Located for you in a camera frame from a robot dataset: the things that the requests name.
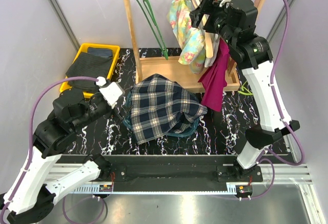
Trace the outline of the floral pastel garment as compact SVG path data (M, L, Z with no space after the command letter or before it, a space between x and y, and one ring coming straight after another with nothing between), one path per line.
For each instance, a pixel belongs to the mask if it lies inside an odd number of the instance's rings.
M167 19L181 48L178 62L188 65L192 73L199 74L204 69L206 59L204 33L200 29L192 27L191 9L190 0L173 0Z

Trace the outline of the white garment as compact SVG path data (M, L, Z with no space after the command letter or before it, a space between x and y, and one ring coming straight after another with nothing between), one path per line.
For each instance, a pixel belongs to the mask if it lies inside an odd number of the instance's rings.
M219 43L220 43L220 36L218 34L210 33L209 36L211 37L213 56L206 57L204 62L204 66L206 68L211 67L214 64L214 61L218 53Z

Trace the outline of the navy plaid skirt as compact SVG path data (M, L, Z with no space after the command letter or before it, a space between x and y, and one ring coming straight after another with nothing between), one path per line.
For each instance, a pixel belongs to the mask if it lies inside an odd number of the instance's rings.
M183 132L208 109L176 82L153 74L131 89L132 131L138 144Z

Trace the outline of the magenta skirt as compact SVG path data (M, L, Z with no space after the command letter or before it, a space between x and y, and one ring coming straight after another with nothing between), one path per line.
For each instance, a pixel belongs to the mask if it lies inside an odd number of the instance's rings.
M230 58L228 45L221 38L216 59L211 67L199 79L204 87L201 104L213 111L221 112L223 89L227 86L225 74Z

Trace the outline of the lime green hanger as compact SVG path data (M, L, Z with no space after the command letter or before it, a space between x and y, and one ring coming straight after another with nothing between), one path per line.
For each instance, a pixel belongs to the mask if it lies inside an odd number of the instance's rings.
M248 81L246 80L237 91L239 94L244 96L253 96L253 93L248 89Z

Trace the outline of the beige plastic hanger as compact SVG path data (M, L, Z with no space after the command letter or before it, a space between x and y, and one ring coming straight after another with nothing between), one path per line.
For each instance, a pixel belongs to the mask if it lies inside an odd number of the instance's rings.
M190 0L196 9L200 5L200 0ZM202 29L202 26L207 22L206 17L202 18L202 21L200 25L198 26L199 29ZM206 49L206 57L212 57L212 42L211 42L211 37L209 36L209 33L205 32L204 29L202 29L204 32L204 48Z

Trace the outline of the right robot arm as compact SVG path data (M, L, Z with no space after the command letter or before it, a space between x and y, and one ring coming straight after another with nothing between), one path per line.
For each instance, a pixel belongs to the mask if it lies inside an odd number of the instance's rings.
M216 33L229 48L231 58L248 81L256 102L260 123L245 132L247 142L237 156L233 176L244 181L251 175L265 148L300 129L300 123L286 111L275 76L268 41L255 34L258 10L251 0L202 0L191 12L192 27L208 15L203 29Z

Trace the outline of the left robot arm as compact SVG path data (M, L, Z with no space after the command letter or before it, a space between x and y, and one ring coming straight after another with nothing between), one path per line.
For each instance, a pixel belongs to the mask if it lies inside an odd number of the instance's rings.
M93 155L80 168L66 176L45 182L52 167L76 141L83 127L107 114L124 95L121 88L101 88L89 101L82 90L68 89L53 101L53 110L32 135L32 160L22 169L20 185L1 194L1 210L8 210L9 223L36 223L43 220L54 206L79 186L93 180L111 178L111 163L100 154Z

